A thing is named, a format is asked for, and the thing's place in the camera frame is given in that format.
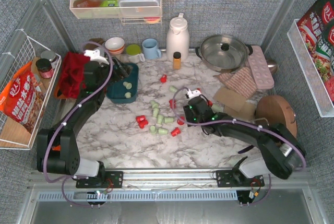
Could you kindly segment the teal storage basket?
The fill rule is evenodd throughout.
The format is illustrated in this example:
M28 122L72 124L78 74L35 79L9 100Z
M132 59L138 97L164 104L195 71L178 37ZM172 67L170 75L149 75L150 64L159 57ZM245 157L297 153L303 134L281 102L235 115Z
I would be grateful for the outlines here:
M106 97L115 104L129 104L137 99L139 67L134 63L126 66L130 68L128 77L110 84L106 91Z

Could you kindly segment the brown cardboard sheet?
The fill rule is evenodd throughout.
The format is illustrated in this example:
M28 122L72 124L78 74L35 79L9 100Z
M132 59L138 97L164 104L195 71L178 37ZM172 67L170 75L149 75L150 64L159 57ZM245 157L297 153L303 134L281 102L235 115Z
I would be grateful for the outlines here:
M256 110L256 105L249 102L245 102L239 111L235 111L227 106L224 107L224 113L243 121L253 120L255 117L255 110Z
M241 110L247 100L244 96L226 87L218 89L213 99L237 112Z

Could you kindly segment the striped pink cloth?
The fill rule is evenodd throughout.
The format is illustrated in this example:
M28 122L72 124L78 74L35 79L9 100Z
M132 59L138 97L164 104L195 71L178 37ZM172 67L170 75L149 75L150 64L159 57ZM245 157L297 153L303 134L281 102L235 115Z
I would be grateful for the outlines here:
M222 82L228 89L242 95L246 99L252 97L257 90L251 70L248 67L242 67L234 74L222 73L214 75L214 77Z

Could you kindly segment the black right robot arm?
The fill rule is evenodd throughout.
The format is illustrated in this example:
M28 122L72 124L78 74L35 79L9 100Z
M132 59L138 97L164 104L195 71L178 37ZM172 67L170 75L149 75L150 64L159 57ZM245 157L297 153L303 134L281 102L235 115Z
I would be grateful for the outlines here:
M280 179L306 167L305 150L281 123L260 126L214 113L206 99L197 96L183 106L186 123L200 126L206 135L232 137L259 149L267 169Z

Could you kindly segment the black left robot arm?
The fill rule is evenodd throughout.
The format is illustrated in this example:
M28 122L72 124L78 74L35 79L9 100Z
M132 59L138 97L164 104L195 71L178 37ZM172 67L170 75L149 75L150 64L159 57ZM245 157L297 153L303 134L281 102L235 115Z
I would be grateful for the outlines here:
M75 105L57 124L37 134L38 171L87 178L98 176L101 163L80 156L76 137L100 108L107 86L124 80L131 72L130 65L115 58L111 65L97 61L85 64Z

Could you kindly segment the green lidded cup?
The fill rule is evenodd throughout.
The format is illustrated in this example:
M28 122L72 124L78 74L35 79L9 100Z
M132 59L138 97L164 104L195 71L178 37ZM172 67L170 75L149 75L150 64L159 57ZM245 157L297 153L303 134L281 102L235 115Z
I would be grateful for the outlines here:
M128 60L132 63L144 62L145 57L141 51L141 48L137 44L131 44L126 48L126 54L128 56Z

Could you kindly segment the red cloth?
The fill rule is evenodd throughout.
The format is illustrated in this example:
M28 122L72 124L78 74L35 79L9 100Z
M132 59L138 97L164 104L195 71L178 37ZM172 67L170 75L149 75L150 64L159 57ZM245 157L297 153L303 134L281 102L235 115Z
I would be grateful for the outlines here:
M85 65L90 57L80 53L68 52L64 58L62 71L58 80L58 92L62 99L76 99L80 92L80 85L84 79Z

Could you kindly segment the white striped bowl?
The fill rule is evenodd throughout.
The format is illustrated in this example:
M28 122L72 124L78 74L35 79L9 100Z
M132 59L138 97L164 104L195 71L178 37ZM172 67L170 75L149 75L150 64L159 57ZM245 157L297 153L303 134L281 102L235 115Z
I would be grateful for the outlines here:
M113 37L105 42L106 49L112 54L121 54L125 48L125 41L120 37Z

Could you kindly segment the red capsule centre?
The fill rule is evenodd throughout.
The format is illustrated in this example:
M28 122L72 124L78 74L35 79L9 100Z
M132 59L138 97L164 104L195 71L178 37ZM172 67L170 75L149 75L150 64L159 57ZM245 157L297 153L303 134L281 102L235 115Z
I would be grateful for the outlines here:
M175 99L169 100L169 104L170 104L170 108L171 109L175 109L176 108L176 100Z

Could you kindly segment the green capsule cluster right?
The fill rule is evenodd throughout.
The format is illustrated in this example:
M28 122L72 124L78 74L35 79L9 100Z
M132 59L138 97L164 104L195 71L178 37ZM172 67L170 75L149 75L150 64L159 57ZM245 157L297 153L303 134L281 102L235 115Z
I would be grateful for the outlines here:
M163 119L164 124L169 124L174 122L174 117L164 117Z

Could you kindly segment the brown paper bag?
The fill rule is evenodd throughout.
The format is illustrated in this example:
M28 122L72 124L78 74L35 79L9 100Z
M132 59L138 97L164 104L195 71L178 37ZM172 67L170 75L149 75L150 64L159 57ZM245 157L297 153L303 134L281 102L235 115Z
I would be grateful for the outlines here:
M102 45L105 41L102 38L91 38L90 41Z

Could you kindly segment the blue mug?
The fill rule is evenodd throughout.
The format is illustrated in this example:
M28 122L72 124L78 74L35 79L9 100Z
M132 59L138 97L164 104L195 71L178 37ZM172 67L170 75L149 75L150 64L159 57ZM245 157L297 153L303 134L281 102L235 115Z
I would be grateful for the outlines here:
M147 60L156 60L162 57L158 42L155 39L145 39L142 42L142 50Z

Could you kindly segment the red capsule far top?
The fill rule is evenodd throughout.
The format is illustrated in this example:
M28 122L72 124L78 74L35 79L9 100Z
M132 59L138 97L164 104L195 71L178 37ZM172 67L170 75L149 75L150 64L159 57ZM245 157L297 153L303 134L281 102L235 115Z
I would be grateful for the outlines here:
M162 83L166 83L166 81L167 81L167 75L162 75L161 78L160 78L160 81Z

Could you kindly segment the steel lid jar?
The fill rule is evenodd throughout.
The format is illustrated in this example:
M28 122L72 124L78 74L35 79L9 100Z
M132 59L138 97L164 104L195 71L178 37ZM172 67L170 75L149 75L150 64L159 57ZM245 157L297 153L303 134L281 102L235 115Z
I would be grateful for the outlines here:
M55 69L57 66L57 61L58 61L58 56L56 55L55 52L51 50L45 50L41 53L41 58L47 59L50 61L52 68Z

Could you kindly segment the red capsule left upper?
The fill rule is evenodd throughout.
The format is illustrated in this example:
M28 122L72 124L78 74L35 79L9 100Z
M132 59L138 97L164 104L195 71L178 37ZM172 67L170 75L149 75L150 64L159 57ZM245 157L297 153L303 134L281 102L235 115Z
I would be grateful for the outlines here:
M144 115L139 115L136 117L136 122L139 123L141 121L144 121L146 119L146 117Z

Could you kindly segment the dark lid jar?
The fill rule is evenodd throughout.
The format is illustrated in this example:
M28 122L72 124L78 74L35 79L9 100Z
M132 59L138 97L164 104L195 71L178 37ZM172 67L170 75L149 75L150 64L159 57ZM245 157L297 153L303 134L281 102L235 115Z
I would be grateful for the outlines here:
M49 60L45 58L40 58L36 61L35 65L42 78L50 79L53 77L54 69Z

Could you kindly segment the orange spice bottle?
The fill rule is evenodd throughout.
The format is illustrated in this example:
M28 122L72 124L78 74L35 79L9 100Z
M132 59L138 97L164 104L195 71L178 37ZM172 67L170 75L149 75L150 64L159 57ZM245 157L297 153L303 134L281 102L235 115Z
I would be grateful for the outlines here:
M173 69L180 69L181 68L181 53L174 52L173 53Z

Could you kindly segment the red capsule left lower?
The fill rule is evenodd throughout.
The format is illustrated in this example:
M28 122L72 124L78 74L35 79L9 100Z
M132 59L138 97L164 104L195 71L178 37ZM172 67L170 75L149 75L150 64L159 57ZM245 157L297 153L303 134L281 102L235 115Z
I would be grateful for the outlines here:
M142 121L138 122L138 125L141 129L143 129L148 125L148 121L147 120L142 120Z

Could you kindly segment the white thermos jug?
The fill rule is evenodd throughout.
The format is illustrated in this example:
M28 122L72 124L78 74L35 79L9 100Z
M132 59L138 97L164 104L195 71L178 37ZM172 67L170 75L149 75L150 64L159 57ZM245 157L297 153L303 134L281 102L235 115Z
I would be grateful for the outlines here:
M166 55L169 61L173 61L173 54L180 52L181 60L185 61L189 55L190 35L188 23L183 13L170 20L169 30L166 36Z

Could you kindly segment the steel pot with lid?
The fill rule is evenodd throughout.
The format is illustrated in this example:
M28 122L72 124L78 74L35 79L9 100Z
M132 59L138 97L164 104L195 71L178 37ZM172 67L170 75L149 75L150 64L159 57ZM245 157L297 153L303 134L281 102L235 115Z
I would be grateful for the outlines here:
M218 73L234 73L245 66L253 48L236 37L220 34L203 40L195 48L195 53L209 69Z

